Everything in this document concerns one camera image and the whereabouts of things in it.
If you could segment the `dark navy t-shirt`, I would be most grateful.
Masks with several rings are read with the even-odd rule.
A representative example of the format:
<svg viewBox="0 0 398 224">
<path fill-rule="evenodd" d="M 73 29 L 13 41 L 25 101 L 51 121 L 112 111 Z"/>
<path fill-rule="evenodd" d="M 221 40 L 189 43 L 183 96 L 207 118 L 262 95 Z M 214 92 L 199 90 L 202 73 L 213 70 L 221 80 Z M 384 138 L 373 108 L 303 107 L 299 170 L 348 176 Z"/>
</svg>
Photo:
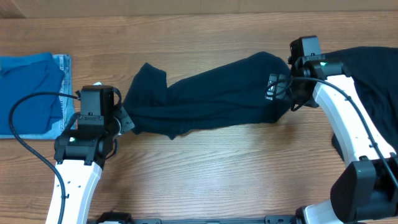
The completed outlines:
<svg viewBox="0 0 398 224">
<path fill-rule="evenodd" d="M 165 71 L 145 63 L 134 77 L 123 106 L 135 134 L 155 133 L 174 139 L 194 129 L 275 123 L 290 102 L 269 100 L 271 75 L 288 75 L 285 62 L 259 52 L 173 85 Z"/>
</svg>

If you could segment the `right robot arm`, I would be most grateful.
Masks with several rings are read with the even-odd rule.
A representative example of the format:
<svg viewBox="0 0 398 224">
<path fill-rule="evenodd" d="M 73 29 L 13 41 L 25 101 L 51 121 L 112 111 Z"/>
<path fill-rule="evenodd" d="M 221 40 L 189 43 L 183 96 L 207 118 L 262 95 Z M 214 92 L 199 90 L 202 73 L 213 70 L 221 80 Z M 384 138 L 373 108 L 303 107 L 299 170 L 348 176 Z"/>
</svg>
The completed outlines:
<svg viewBox="0 0 398 224">
<path fill-rule="evenodd" d="M 291 110 L 319 106 L 326 114 L 345 170 L 324 202 L 266 223 L 361 223 L 397 216 L 397 154 L 367 114 L 348 67 L 326 58 L 317 36 L 290 43 L 290 76 L 272 75 L 265 97 L 292 100 Z"/>
</svg>

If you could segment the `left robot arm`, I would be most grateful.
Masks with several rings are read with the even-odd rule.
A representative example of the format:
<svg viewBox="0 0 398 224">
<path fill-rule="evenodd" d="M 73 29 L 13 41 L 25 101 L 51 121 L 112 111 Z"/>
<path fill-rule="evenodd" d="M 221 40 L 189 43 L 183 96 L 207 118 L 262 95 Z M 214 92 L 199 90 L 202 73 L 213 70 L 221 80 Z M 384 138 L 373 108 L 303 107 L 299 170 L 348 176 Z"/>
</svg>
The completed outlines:
<svg viewBox="0 0 398 224">
<path fill-rule="evenodd" d="M 81 109 L 55 140 L 55 178 L 47 223 L 86 223 L 107 159 L 118 151 L 118 136 L 135 127 L 115 100 L 120 91 L 96 83 L 80 92 Z"/>
</svg>

